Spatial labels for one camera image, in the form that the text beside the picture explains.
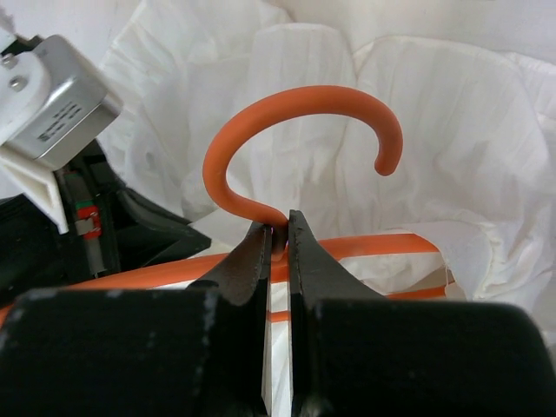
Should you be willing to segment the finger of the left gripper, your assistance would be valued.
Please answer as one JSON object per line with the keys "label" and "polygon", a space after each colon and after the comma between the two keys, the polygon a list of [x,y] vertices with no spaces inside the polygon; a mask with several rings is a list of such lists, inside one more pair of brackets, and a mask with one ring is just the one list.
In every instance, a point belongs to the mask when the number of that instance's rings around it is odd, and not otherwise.
{"label": "finger of the left gripper", "polygon": [[115,232],[123,271],[185,260],[211,245],[190,221],[131,189],[116,192]]}

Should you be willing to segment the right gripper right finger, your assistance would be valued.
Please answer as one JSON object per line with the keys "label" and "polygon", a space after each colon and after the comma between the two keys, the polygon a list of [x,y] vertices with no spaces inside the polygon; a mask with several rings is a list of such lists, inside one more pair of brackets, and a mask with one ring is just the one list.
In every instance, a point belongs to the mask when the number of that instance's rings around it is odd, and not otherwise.
{"label": "right gripper right finger", "polygon": [[433,253],[413,234],[318,241],[288,222],[294,416],[552,416],[555,373],[526,312],[381,295],[341,259]]}

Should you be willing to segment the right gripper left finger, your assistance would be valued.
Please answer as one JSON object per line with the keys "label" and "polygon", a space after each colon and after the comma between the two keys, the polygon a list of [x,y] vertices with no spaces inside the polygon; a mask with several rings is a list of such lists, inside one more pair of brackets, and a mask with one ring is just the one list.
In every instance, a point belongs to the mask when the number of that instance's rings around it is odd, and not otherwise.
{"label": "right gripper left finger", "polygon": [[35,289],[1,329],[4,416],[266,416],[271,231],[186,288]]}

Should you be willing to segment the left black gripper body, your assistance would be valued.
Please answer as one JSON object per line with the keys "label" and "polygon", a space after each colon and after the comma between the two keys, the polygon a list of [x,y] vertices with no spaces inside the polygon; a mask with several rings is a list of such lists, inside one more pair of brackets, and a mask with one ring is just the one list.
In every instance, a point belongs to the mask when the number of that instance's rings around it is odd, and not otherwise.
{"label": "left black gripper body", "polygon": [[122,271],[111,203],[119,179],[97,141],[55,173],[69,232],[25,195],[1,199],[1,294],[58,287]]}

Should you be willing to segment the orange plastic hanger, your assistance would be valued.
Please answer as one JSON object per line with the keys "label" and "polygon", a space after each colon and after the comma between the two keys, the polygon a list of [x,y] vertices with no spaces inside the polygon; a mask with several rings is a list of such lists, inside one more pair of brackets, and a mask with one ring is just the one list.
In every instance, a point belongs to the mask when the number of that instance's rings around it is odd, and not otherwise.
{"label": "orange plastic hanger", "polygon": [[[232,215],[250,220],[255,232],[246,248],[255,258],[253,273],[263,273],[263,287],[284,281],[288,219],[278,209],[250,200],[228,185],[227,170],[236,151],[249,139],[280,122],[320,114],[348,116],[368,125],[379,150],[374,163],[379,175],[391,175],[402,152],[402,133],[393,112],[376,98],[356,89],[315,85],[265,97],[227,122],[208,147],[202,168],[204,187],[212,201]],[[86,336],[122,328],[183,322],[186,329],[209,334],[215,325],[239,335],[263,334],[286,312],[271,313],[266,291],[249,290],[239,305],[215,289],[200,289],[200,278],[219,261],[216,255],[178,261],[86,281],[68,288],[45,288],[26,295],[1,312],[1,336],[11,346],[25,341],[64,339],[71,331]]]}

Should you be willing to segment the white pleated skirt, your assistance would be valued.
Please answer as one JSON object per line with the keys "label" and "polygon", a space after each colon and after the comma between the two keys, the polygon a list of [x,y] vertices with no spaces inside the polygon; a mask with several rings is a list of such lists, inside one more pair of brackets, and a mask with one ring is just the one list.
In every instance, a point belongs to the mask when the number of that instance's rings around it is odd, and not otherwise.
{"label": "white pleated skirt", "polygon": [[438,275],[452,298],[515,304],[554,346],[554,2],[144,1],[101,67],[125,103],[100,137],[112,168],[226,251],[248,222],[202,184],[223,124],[301,86],[377,97],[403,129],[393,175],[363,123],[306,116],[246,143],[230,187],[320,239],[425,237],[438,253],[343,264],[382,293]]}

